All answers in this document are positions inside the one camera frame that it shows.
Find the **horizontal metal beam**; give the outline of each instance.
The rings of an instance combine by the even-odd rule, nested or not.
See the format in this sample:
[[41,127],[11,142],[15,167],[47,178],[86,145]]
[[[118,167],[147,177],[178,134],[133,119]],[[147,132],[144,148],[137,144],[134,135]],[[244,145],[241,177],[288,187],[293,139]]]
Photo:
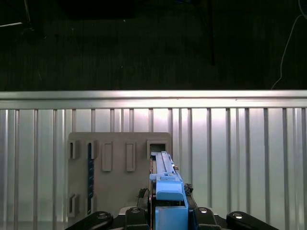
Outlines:
[[48,91],[0,92],[0,100],[132,98],[306,98],[307,91]]
[[300,107],[307,91],[0,92],[0,109]]

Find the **rectangular hole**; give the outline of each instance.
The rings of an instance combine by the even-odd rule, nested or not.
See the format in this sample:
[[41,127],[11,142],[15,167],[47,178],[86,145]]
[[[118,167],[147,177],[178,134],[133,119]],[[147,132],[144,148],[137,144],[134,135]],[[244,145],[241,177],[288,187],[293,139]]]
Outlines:
[[151,144],[150,152],[162,152],[166,151],[165,144]]
[[72,195],[70,198],[69,198],[69,213],[72,213],[72,199],[74,198],[75,195]]
[[70,158],[73,159],[73,143],[70,143]]

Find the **cable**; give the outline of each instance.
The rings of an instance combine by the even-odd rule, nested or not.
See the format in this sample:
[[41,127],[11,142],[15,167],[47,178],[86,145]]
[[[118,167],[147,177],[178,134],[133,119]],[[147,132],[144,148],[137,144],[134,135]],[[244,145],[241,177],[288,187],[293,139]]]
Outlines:
[[287,41],[287,44],[284,48],[284,51],[283,51],[283,57],[282,57],[282,61],[280,63],[280,78],[274,83],[274,85],[271,87],[271,90],[274,88],[274,86],[283,78],[283,59],[284,59],[284,55],[286,54],[286,51],[287,51],[287,48],[288,48],[288,45],[289,45],[289,42],[290,42],[290,38],[292,36],[292,33],[293,33],[293,29],[295,27],[295,24],[297,22],[297,20],[301,17],[301,16],[304,16],[303,14],[300,14],[296,20],[294,21],[293,23],[293,26],[292,26],[292,29],[291,29],[291,32],[290,32],[290,35],[289,35],[289,38],[288,38],[288,41]]
[[303,11],[303,8],[302,8],[302,5],[301,5],[301,0],[298,0],[298,6],[299,6],[299,9],[300,9],[301,12],[302,12],[302,15],[307,19],[307,15],[304,14],[304,11]]

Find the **blue plastic part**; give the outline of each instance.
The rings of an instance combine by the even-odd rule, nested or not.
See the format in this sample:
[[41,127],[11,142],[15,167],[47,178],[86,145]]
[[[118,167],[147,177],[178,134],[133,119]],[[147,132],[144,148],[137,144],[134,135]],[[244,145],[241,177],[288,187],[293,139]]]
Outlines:
[[157,174],[150,174],[150,179],[156,181],[156,199],[183,202],[183,206],[155,207],[155,230],[187,230],[189,207],[183,180],[167,152],[153,152],[152,156]]

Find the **metal rod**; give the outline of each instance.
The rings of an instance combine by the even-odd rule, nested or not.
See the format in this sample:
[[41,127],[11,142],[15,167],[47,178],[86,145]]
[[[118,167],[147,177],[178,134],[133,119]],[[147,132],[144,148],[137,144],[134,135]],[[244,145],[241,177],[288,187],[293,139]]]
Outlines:
[[21,25],[23,24],[22,22],[18,22],[18,23],[11,23],[11,24],[6,24],[6,25],[0,25],[0,27],[7,27],[7,26],[13,26],[13,25]]

